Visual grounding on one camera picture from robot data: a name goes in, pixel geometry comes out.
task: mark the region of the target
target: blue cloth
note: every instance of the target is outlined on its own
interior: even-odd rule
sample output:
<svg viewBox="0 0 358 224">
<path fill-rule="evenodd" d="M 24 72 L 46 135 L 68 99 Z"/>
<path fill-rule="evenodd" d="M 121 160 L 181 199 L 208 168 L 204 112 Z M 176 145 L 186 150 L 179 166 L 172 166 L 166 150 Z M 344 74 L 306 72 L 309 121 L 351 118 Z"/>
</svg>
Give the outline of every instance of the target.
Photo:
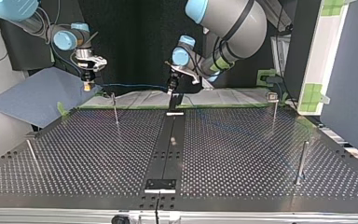
<svg viewBox="0 0 358 224">
<path fill-rule="evenodd" d="M 57 103 L 65 110 L 87 102 L 101 87 L 83 91 L 83 82 L 57 68 L 44 69 L 8 91 L 0 94 L 0 112 L 45 128 L 61 114 Z"/>
</svg>

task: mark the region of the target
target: black bracket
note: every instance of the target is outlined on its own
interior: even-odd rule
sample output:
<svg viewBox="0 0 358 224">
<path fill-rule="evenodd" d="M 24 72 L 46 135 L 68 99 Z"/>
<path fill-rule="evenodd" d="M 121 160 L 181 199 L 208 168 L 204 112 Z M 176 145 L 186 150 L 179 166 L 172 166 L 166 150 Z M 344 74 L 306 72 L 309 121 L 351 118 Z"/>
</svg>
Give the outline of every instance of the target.
<svg viewBox="0 0 358 224">
<path fill-rule="evenodd" d="M 167 116 L 182 116 L 184 112 L 178 110 L 176 107 L 179 106 L 183 101 L 183 94 L 173 94 L 170 100 L 170 107 L 168 108 Z"/>
<path fill-rule="evenodd" d="M 149 179 L 146 182 L 145 193 L 174 194 L 175 192 L 175 179 Z"/>
</svg>

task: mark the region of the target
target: perforated metal table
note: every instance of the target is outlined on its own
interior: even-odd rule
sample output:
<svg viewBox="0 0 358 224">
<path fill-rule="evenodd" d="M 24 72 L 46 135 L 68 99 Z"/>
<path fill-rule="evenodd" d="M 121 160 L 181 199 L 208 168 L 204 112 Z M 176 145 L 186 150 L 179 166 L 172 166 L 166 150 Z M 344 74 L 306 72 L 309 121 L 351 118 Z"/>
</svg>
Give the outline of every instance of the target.
<svg viewBox="0 0 358 224">
<path fill-rule="evenodd" d="M 120 110 L 116 124 L 112 110 L 78 110 L 52 124 L 0 158 L 0 214 L 358 214 L 358 160 L 293 111 L 165 112 Z M 146 194 L 149 179 L 176 192 Z"/>
</svg>

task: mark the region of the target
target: gray robot arm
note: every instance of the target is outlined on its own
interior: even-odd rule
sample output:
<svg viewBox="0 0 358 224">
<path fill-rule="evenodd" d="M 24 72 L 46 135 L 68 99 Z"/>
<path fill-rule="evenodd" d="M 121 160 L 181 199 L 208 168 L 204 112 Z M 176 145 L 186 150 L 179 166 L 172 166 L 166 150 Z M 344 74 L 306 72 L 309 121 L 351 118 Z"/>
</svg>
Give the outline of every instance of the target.
<svg viewBox="0 0 358 224">
<path fill-rule="evenodd" d="M 172 78 L 169 89 L 174 91 L 181 75 L 193 77 L 193 84 L 204 77 L 215 81 L 237 60 L 254 55 L 262 46 L 267 33 L 267 18 L 255 0 L 189 0 L 186 14 L 195 23 L 218 36 L 213 53 L 202 58 L 193 48 L 196 41 L 181 36 L 172 53 Z"/>
<path fill-rule="evenodd" d="M 46 39 L 61 50 L 72 50 L 80 69 L 84 90 L 90 91 L 95 73 L 107 65 L 107 60 L 93 54 L 89 26 L 83 22 L 71 25 L 53 24 L 37 0 L 0 0 L 0 18 L 19 26 L 30 35 Z"/>
</svg>

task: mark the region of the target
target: metal rod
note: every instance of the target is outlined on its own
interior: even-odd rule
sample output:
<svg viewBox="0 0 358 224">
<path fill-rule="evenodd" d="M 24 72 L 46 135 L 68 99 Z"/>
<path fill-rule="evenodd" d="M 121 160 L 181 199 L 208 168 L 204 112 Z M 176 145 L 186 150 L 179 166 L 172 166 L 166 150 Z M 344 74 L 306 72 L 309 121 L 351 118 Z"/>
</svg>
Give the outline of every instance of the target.
<svg viewBox="0 0 358 224">
<path fill-rule="evenodd" d="M 300 158 L 300 164 L 298 166 L 296 185 L 299 185 L 300 181 L 301 181 L 301 178 L 304 178 L 304 164 L 305 164 L 305 159 L 307 157 L 307 151 L 308 151 L 308 146 L 309 145 L 310 145 L 310 142 L 308 142 L 308 141 L 304 142 L 303 150 L 302 150 L 301 158 Z"/>
<path fill-rule="evenodd" d="M 116 124 L 118 124 L 118 115 L 117 115 L 117 106 L 116 106 L 116 96 L 115 93 L 112 92 L 112 101 L 113 101 L 113 107 L 115 109 L 115 117 L 116 117 Z"/>
<path fill-rule="evenodd" d="M 277 101 L 277 102 L 275 103 L 275 110 L 274 110 L 274 122 L 275 122 L 275 119 L 277 118 L 278 103 L 279 103 L 279 101 Z"/>
<path fill-rule="evenodd" d="M 31 150 L 32 157 L 36 160 L 36 155 L 34 154 L 34 148 L 32 147 L 31 141 L 27 139 L 28 148 Z"/>
</svg>

